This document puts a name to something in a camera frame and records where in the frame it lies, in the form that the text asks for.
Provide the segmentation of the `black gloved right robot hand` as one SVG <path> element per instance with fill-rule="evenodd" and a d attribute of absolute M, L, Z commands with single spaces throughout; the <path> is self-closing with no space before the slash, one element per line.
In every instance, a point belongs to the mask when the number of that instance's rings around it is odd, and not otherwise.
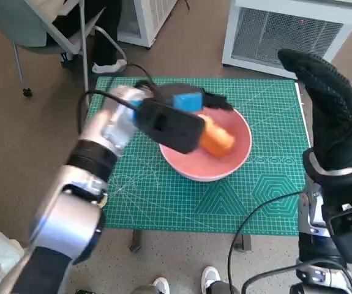
<path fill-rule="evenodd" d="M 312 101 L 313 152 L 325 170 L 352 167 L 352 86 L 323 58 L 291 49 L 277 53 Z"/>

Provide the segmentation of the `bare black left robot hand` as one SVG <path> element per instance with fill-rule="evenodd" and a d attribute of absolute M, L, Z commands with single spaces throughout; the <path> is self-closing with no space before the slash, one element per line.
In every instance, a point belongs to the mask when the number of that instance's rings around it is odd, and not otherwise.
<path fill-rule="evenodd" d="M 233 106 L 220 94 L 186 83 L 168 83 L 156 87 L 154 98 L 185 112 L 198 112 L 204 107 L 231 111 Z"/>

